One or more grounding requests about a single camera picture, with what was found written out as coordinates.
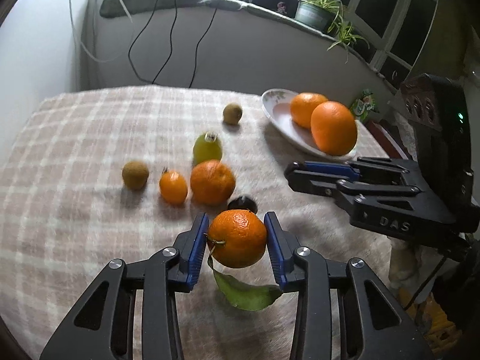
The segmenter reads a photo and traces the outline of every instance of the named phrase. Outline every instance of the black round fruit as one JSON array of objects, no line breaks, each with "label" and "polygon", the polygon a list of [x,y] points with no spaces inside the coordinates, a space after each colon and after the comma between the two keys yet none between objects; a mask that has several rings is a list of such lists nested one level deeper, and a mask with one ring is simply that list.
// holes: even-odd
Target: black round fruit
[{"label": "black round fruit", "polygon": [[232,200],[228,206],[229,210],[249,210],[256,214],[258,212],[257,203],[249,196],[239,196]]}]

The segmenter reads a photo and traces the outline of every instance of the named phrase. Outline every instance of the black cable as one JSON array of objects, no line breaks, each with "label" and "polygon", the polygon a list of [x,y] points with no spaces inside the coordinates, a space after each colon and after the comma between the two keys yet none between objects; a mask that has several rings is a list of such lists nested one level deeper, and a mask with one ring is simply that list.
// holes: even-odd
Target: black cable
[{"label": "black cable", "polygon": [[213,19],[215,19],[215,14],[217,13],[219,4],[220,4],[220,0],[217,0],[217,6],[215,7],[215,10],[214,10],[214,12],[213,12],[212,19],[210,20],[210,24],[208,25],[206,31],[203,33],[202,37],[201,37],[200,40],[198,41],[197,47],[195,48],[195,65],[194,65],[194,68],[193,68],[193,75],[192,75],[192,77],[191,77],[190,85],[188,86],[189,88],[191,88],[192,84],[194,83],[195,73],[196,73],[196,71],[197,71],[198,46],[200,45],[200,42],[203,40],[203,38],[205,37],[205,35],[207,35],[207,32],[208,32],[208,30],[210,29],[210,27],[212,27]]},{"label": "black cable", "polygon": [[152,85],[155,84],[155,80],[157,79],[157,77],[160,75],[160,73],[162,72],[163,68],[165,67],[165,65],[168,63],[168,61],[170,60],[172,54],[173,54],[173,43],[172,43],[172,33],[173,33],[173,27],[175,26],[175,22],[177,21],[177,14],[178,14],[178,8],[177,8],[177,0],[173,0],[173,4],[175,6],[175,18],[173,19],[173,23],[172,23],[172,26],[170,28],[170,54],[169,54],[169,57],[166,59],[165,63],[163,64],[163,66],[160,68],[160,70],[158,71],[157,75],[155,76],[155,78],[153,79],[152,81]]},{"label": "black cable", "polygon": [[143,31],[145,31],[145,28],[148,27],[148,25],[150,24],[150,22],[152,21],[152,17],[153,15],[155,14],[155,9],[157,7],[157,3],[158,3],[159,0],[155,0],[155,5],[153,6],[153,9],[152,9],[152,14],[150,15],[150,17],[148,18],[148,21],[146,23],[145,26],[143,26],[142,30],[138,33],[137,37],[134,39],[134,41],[131,43],[130,45],[130,48],[128,50],[128,61],[130,62],[130,66],[131,66],[131,69],[133,70],[133,72],[135,73],[135,76],[137,76],[137,78],[143,82],[143,83],[147,83],[147,84],[150,84],[151,81],[150,80],[147,80],[147,79],[143,79],[142,77],[140,77],[140,75],[138,74],[137,72],[137,69],[135,69],[135,66],[134,66],[134,62],[131,60],[131,49],[133,48],[135,42],[137,41],[138,38],[140,38],[140,35],[143,33]]},{"label": "black cable", "polygon": [[415,293],[412,296],[412,299],[410,299],[410,302],[403,308],[404,310],[408,310],[411,305],[414,303],[415,299],[417,296],[423,291],[425,286],[429,283],[430,280],[437,274],[438,271],[440,271],[440,268],[442,268],[443,264],[445,264],[445,261],[447,261],[447,257],[443,256],[440,262],[437,264],[437,266],[434,268],[434,270],[429,274],[429,276],[425,279],[425,281],[420,285],[420,287],[415,291]]}]

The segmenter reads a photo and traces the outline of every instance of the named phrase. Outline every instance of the ridged blue pad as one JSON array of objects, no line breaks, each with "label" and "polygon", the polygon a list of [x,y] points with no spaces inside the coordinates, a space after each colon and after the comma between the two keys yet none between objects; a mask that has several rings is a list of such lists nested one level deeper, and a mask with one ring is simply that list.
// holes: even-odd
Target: ridged blue pad
[{"label": "ridged blue pad", "polygon": [[280,248],[278,235],[277,232],[275,232],[275,226],[272,223],[272,219],[270,218],[269,214],[270,213],[265,214],[265,217],[263,218],[263,223],[265,224],[265,227],[267,229],[268,254],[270,255],[270,263],[272,264],[275,282],[280,286],[280,289],[283,290],[283,288],[287,284],[287,276],[285,272],[285,258]]},{"label": "ridged blue pad", "polygon": [[195,241],[191,249],[190,256],[188,258],[188,276],[186,280],[186,285],[190,290],[192,290],[198,282],[198,277],[200,276],[200,270],[202,268],[203,255],[205,254],[205,248],[207,243],[207,237],[205,233],[208,231],[208,216],[203,214],[202,221],[200,226],[198,226],[195,236]]},{"label": "ridged blue pad", "polygon": [[352,182],[360,179],[360,174],[354,171],[349,165],[313,161],[305,161],[304,165],[309,172],[337,175],[339,179],[347,179]]}]

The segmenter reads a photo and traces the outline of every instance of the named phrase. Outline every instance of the green snack package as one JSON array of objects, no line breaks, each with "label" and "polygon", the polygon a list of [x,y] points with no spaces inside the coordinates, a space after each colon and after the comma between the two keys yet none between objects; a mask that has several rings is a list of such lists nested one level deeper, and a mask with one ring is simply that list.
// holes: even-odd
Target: green snack package
[{"label": "green snack package", "polygon": [[364,89],[361,93],[361,97],[355,99],[350,106],[350,111],[354,117],[362,123],[367,118],[370,111],[377,112],[377,105],[373,96],[373,92],[370,89]]}]

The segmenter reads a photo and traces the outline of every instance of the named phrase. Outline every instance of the white plate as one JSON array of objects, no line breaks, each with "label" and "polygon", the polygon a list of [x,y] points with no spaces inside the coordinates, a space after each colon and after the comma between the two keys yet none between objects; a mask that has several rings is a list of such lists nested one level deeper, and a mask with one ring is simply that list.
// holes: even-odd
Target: white plate
[{"label": "white plate", "polygon": [[299,149],[318,157],[331,161],[347,161],[355,157],[357,145],[350,153],[340,157],[328,155],[318,150],[310,131],[294,123],[290,115],[290,101],[296,95],[298,93],[286,89],[269,89],[262,95],[263,113],[277,130]]}]

